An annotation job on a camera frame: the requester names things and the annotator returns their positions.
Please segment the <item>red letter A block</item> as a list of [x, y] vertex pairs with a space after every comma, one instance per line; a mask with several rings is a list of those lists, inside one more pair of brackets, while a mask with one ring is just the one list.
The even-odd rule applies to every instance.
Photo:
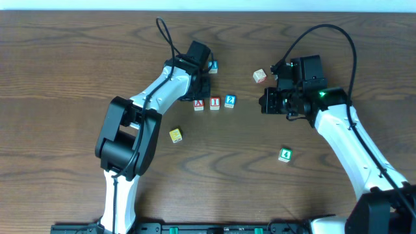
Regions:
[[193, 101], [193, 106], [195, 111], [202, 111], [204, 110], [204, 100], [197, 99]]

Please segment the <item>red letter I block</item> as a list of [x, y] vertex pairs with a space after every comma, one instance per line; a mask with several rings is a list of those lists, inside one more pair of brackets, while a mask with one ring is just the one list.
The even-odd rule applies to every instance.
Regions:
[[220, 98], [219, 97], [211, 97], [210, 98], [210, 110], [211, 111], [217, 111], [220, 109]]

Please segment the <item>blue number 2 block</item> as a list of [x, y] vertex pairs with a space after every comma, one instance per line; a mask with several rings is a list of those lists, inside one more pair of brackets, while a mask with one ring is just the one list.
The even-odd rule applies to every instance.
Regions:
[[225, 101], [224, 101], [224, 106], [225, 108], [233, 108], [235, 106], [236, 103], [236, 96], [234, 95], [226, 95], [225, 96]]

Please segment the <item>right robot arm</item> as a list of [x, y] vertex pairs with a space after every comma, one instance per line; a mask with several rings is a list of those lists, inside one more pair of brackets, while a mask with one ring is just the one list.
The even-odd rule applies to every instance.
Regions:
[[270, 87], [259, 104], [263, 114], [306, 119], [330, 145], [353, 186], [357, 203], [350, 215], [311, 219], [310, 233], [415, 232], [415, 186], [382, 155], [342, 88], [300, 92]]

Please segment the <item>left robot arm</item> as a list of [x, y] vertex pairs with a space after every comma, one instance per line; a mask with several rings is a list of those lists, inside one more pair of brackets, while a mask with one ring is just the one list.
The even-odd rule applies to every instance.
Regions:
[[155, 155], [161, 118], [175, 101], [198, 98], [206, 64], [185, 56], [167, 60], [144, 91], [110, 102], [95, 148], [107, 183], [99, 221], [104, 233], [128, 233], [134, 226], [138, 180]]

